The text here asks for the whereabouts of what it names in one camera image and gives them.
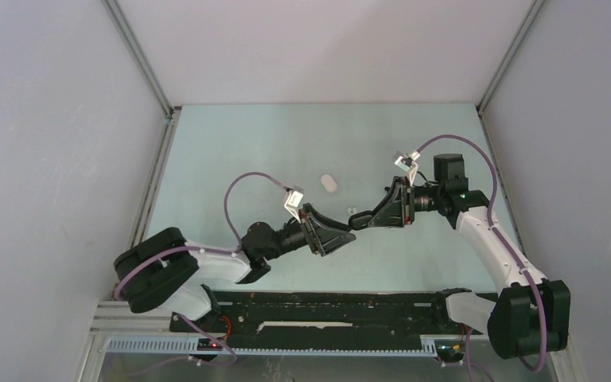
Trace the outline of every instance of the white oval object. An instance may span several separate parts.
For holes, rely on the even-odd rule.
[[[331,175],[327,173],[322,175],[322,177],[320,178],[320,181],[322,182],[322,185],[325,187],[325,189],[330,193],[335,193],[336,190],[338,189],[338,185],[336,184],[336,181],[333,179]]]

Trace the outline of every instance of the white panel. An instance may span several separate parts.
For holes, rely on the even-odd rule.
[[[265,171],[305,190],[304,203],[347,224],[348,208],[373,209],[394,175],[397,151],[415,150],[438,134],[459,134],[485,149],[471,104],[247,105],[184,107],[149,227],[152,236],[179,227],[187,239],[236,245],[224,219],[228,185],[247,171]],[[420,166],[433,177],[432,156],[463,153],[473,189],[490,195],[492,181],[479,155],[462,142],[440,141],[424,150]],[[338,190],[320,183],[331,174]],[[291,215],[284,192],[260,177],[243,179],[228,207],[240,235],[256,221],[279,229]],[[496,211],[508,232],[501,195]],[[238,290],[404,291],[468,287],[495,290],[474,250],[437,212],[417,213],[404,229],[369,228],[324,258],[301,248],[270,261],[256,283],[209,283]]]
[[[72,380],[162,114],[98,0],[0,0],[0,381]]]
[[[530,4],[121,1],[176,105],[476,103]]]
[[[528,257],[570,288],[589,380],[611,380],[611,2],[549,1],[486,121]]]

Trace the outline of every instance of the light blue tabletop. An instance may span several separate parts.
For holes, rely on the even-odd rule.
[[[347,223],[348,208],[373,209],[402,170],[392,163],[397,150],[411,152],[438,134],[458,134],[488,152],[477,111],[471,104],[303,104],[188,106],[167,159],[148,227],[152,236],[179,227],[187,239],[221,247],[237,245],[223,211],[228,185],[242,173],[263,171],[305,190],[304,202]],[[490,195],[490,173],[476,151],[441,140],[422,152],[420,170],[432,178],[432,156],[465,157],[470,189]],[[328,193],[321,175],[338,184]],[[496,213],[513,236],[508,210],[498,191]],[[241,236],[265,221],[281,228],[291,216],[284,192],[261,177],[240,181],[229,212]],[[217,283],[217,290],[432,291],[467,287],[493,291],[474,250],[437,212],[416,213],[404,229],[370,228],[357,240],[321,258],[301,248],[270,261],[272,271],[249,285]]]

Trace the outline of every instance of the white cable connector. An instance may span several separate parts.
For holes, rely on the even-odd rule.
[[[420,153],[417,150],[411,154],[404,154],[401,151],[397,151],[394,156],[395,165],[409,173],[408,178],[411,185],[413,185],[415,176],[418,174],[418,158],[420,158]]]
[[[301,217],[298,215],[298,206],[301,205],[302,199],[303,199],[303,189],[301,189],[300,187],[294,186],[286,194],[285,200],[284,200],[284,208],[299,223],[301,222]]]

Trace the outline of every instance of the wall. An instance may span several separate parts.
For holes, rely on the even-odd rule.
[[[163,117],[96,0],[0,0],[0,380],[71,380]]]
[[[169,100],[476,103],[531,0],[121,1]]]
[[[529,257],[572,291],[588,378],[611,380],[611,2],[548,2],[485,121]]]

